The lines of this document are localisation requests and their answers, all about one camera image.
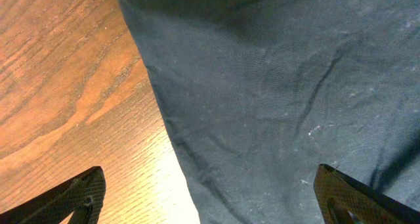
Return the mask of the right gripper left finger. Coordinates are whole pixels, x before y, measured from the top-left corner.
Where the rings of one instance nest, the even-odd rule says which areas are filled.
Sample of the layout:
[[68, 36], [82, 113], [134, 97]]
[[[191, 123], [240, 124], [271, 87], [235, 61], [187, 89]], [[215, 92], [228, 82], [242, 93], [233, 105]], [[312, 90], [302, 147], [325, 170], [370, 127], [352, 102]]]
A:
[[97, 224], [106, 180], [100, 166], [68, 179], [35, 198], [1, 214], [2, 223], [69, 223]]

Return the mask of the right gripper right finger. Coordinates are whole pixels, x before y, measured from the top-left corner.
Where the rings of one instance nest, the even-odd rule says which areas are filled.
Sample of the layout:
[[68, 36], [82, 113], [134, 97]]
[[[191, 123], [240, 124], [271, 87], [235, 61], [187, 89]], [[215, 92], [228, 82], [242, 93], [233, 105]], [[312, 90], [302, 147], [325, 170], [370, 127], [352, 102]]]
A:
[[314, 180], [314, 192], [324, 222], [413, 223], [419, 212], [373, 190], [341, 171], [320, 164]]

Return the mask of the navy blue shorts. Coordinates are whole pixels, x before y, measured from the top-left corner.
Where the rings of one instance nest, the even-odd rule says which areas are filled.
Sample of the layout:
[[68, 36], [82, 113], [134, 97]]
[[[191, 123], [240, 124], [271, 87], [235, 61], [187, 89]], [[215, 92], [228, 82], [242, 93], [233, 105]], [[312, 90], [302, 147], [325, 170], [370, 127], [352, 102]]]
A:
[[419, 0], [118, 0], [201, 223], [321, 223], [328, 164], [419, 208]]

